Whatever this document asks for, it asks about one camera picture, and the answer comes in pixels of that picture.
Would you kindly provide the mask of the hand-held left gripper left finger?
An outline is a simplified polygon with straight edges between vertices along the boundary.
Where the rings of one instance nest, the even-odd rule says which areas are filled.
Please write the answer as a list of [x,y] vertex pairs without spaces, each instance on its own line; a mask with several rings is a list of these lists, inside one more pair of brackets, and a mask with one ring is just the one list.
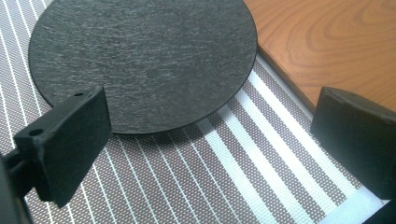
[[81,91],[14,135],[12,180],[25,196],[64,207],[111,136],[105,90]]

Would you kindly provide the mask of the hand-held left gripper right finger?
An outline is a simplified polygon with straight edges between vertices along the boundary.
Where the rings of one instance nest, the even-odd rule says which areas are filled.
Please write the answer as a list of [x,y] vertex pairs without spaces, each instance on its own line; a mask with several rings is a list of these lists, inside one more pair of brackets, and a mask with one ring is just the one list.
[[396,199],[396,112],[356,93],[324,87],[310,132],[375,196]]

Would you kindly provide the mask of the round black slate plate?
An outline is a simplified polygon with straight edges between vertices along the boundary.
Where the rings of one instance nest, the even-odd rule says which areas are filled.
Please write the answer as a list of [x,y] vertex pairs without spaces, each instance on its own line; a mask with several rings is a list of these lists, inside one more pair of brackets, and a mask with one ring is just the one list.
[[216,112],[241,89],[256,53],[244,0],[53,0],[28,61],[50,105],[102,86],[113,132],[147,134]]

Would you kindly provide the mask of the striped woven placemat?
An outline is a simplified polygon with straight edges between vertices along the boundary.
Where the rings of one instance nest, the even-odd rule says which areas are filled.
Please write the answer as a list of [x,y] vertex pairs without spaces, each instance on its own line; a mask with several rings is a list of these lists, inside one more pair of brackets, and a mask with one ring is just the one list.
[[[29,68],[53,0],[0,0],[0,153],[49,110]],[[65,207],[26,202],[36,224],[353,224],[384,202],[326,153],[311,114],[256,53],[238,93],[166,133],[115,134]]]

